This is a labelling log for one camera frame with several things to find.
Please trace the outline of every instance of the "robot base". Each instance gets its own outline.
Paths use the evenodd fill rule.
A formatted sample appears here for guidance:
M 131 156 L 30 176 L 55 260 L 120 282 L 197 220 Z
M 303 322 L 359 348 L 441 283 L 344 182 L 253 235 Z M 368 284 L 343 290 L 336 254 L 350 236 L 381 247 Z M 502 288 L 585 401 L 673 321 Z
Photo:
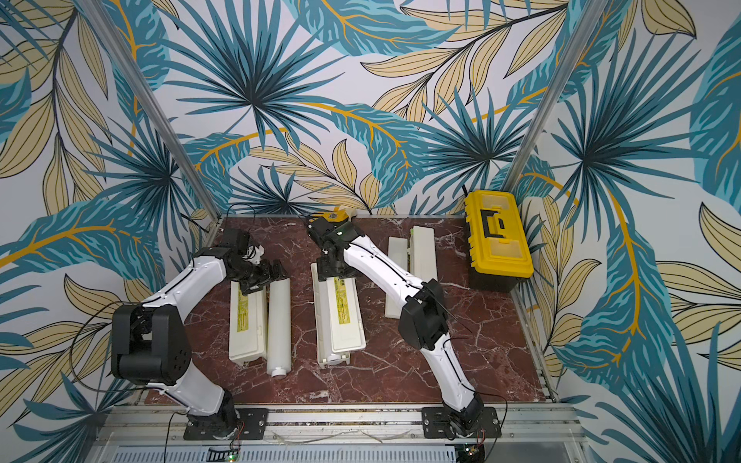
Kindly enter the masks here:
M 502 427 L 496 416 L 496 409 L 484 407 L 478 419 L 471 425 L 469 436 L 460 436 L 451 424 L 451 409 L 449 407 L 422 408 L 422 424 L 425 430 L 425 439 L 456 439 L 476 436 L 476 430 L 483 430 L 487 439 L 502 437 Z

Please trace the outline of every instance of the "yellow label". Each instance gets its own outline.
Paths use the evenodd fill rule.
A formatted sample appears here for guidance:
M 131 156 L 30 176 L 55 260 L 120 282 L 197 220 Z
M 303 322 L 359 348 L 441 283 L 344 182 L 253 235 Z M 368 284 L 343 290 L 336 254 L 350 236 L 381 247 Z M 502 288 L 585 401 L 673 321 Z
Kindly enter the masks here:
M 236 332 L 247 331 L 250 329 L 249 323 L 249 299 L 242 294 L 242 290 L 237 290 L 239 294 L 236 305 Z
M 334 295 L 337 299 L 337 316 L 340 324 L 350 323 L 350 305 L 348 304 L 348 290 L 345 280 L 334 279 Z

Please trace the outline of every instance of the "white cylinder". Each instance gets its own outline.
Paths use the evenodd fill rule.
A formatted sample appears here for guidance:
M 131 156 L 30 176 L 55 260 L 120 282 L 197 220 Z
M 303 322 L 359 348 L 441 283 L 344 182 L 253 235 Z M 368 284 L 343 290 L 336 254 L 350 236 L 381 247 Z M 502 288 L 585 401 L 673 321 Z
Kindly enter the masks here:
M 270 283 L 268 308 L 268 375 L 284 378 L 290 371 L 290 279 Z

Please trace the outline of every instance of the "marble table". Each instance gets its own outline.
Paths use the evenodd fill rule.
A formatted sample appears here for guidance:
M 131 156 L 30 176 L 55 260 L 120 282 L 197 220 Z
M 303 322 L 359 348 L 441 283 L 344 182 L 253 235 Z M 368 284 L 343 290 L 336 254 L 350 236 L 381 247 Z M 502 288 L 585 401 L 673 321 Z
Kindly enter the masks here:
M 453 347 L 474 387 L 511 402 L 543 401 L 544 396 L 522 326 L 509 294 L 468 288 L 463 219 L 355 218 L 384 252 L 388 237 L 409 238 L 414 225 L 435 229 L 439 280 L 446 292 Z M 319 248 L 295 218 L 230 218 L 228 226 L 250 230 L 265 258 L 280 259 L 289 272 L 293 370 L 284 379 L 265 372 L 265 360 L 237 366 L 228 358 L 230 285 L 222 282 L 193 309 L 185 330 L 193 362 L 211 381 L 232 392 L 238 403 L 432 402 L 440 392 L 427 362 L 402 340 L 398 320 L 384 317 L 385 295 L 367 277 L 356 283 L 368 346 L 352 353 L 349 365 L 316 363 L 316 322 L 310 263 Z M 486 402 L 501 402 L 483 397 Z M 150 394 L 147 403 L 165 403 Z

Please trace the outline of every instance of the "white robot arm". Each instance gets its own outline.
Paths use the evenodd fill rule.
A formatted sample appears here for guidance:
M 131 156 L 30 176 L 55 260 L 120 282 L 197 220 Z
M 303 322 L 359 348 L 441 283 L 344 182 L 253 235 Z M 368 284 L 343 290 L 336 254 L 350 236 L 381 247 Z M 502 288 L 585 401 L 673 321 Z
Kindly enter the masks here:
M 402 307 L 399 333 L 422 352 L 449 408 L 453 430 L 468 436 L 484 408 L 466 379 L 450 343 L 445 294 L 435 280 L 424 282 L 386 256 L 346 213 L 319 213 L 307 219 L 309 236 L 322 248 L 320 279 L 366 275 Z

